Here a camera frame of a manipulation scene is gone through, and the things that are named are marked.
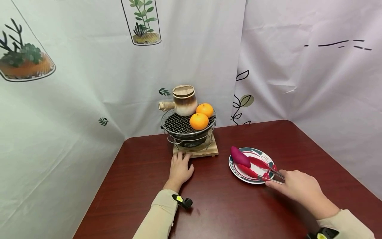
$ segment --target left hand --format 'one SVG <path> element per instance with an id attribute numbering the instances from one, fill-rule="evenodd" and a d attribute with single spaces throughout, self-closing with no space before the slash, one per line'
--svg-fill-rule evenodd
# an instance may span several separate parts
<path id="1" fill-rule="evenodd" d="M 179 193 L 180 187 L 191 178 L 194 172 L 193 164 L 191 164 L 190 169 L 188 169 L 190 157 L 191 154 L 186 154 L 183 158 L 182 152 L 178 152 L 172 156 L 170 176 L 163 189 L 171 189 Z"/>

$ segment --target red silicone tongs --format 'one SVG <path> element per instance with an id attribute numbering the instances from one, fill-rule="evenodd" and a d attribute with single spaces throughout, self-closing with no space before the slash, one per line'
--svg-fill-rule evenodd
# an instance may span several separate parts
<path id="1" fill-rule="evenodd" d="M 273 172 L 274 174 L 276 174 L 277 176 L 279 176 L 280 178 L 282 178 L 283 180 L 285 180 L 284 176 L 282 176 L 281 173 L 277 170 L 276 165 L 269 167 L 269 165 L 266 162 L 262 161 L 261 159 L 254 158 L 254 157 L 248 157 L 248 159 L 252 164 L 256 165 L 257 167 L 269 170 Z"/>
<path id="2" fill-rule="evenodd" d="M 261 175 L 258 175 L 256 172 L 254 172 L 253 170 L 251 170 L 250 168 L 247 168 L 246 166 L 242 165 L 242 164 L 238 164 L 237 167 L 242 171 L 244 172 L 245 174 L 247 174 L 248 176 L 250 177 L 253 177 L 254 179 L 262 179 L 264 181 L 272 181 L 272 182 L 276 182 L 278 184 L 283 184 L 282 182 L 279 182 L 277 180 L 273 180 L 269 177 L 268 173 L 265 172 L 262 176 Z"/>

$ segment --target table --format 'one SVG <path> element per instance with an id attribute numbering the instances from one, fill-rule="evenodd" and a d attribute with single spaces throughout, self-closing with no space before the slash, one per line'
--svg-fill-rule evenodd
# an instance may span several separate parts
<path id="1" fill-rule="evenodd" d="M 317 228 L 297 203 L 236 178 L 228 166 L 232 145 L 257 148 L 279 169 L 316 177 L 329 199 L 382 238 L 382 202 L 293 123 L 217 128 L 214 135 L 219 155 L 192 159 L 195 172 L 181 195 L 193 200 L 193 209 L 178 209 L 170 238 L 296 239 Z M 172 145 L 164 135 L 125 141 L 74 238 L 132 238 L 168 179 L 171 157 Z"/>

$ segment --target wire mesh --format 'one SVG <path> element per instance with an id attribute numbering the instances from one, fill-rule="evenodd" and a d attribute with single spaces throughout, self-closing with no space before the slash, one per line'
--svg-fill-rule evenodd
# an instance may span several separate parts
<path id="1" fill-rule="evenodd" d="M 190 125 L 190 116 L 180 116 L 177 113 L 175 113 L 174 109 L 171 109 L 167 111 L 162 116 L 162 126 L 165 131 L 168 133 L 173 133 L 177 135 L 195 135 L 201 132 L 204 132 L 205 130 L 209 130 L 211 126 L 216 121 L 216 113 L 213 112 L 213 115 L 208 120 L 208 125 L 204 130 L 196 131 L 193 128 L 191 128 Z"/>

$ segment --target orange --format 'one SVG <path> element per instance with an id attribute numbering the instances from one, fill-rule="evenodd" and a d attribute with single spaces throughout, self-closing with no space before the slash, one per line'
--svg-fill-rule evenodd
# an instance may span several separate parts
<path id="1" fill-rule="evenodd" d="M 208 125 L 208 117 L 205 114 L 195 113 L 190 118 L 190 125 L 194 130 L 203 130 Z"/>
<path id="2" fill-rule="evenodd" d="M 196 113 L 205 114 L 208 118 L 214 113 L 214 109 L 208 103 L 203 103 L 198 105 L 196 108 Z"/>

